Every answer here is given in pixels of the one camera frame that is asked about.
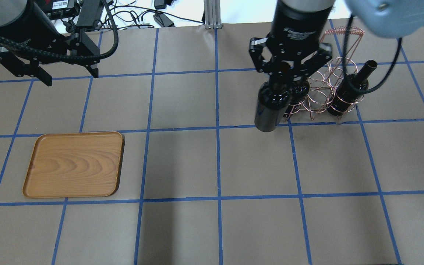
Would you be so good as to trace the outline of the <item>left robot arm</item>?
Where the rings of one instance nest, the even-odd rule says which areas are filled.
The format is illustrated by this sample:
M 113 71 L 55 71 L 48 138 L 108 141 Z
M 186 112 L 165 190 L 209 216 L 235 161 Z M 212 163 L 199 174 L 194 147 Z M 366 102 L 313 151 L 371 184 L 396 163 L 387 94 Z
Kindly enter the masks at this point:
M 35 1 L 0 0 L 0 65 L 15 77 L 27 75 L 51 86 L 52 76 L 42 65 L 62 62 L 56 54 L 83 56 L 69 63 L 85 67 L 95 78 L 99 76 L 100 49 L 84 30 L 64 36 Z

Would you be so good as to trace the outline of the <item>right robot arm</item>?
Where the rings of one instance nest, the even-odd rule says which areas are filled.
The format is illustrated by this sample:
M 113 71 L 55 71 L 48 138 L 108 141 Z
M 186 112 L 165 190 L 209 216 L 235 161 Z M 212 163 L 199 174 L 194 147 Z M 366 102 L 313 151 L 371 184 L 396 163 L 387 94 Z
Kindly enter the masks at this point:
M 347 0 L 346 6 L 381 38 L 402 38 L 424 27 L 424 0 Z M 260 73 L 291 80 L 308 77 L 332 59 L 319 38 L 333 0 L 279 0 L 265 38 L 252 38 L 249 54 Z

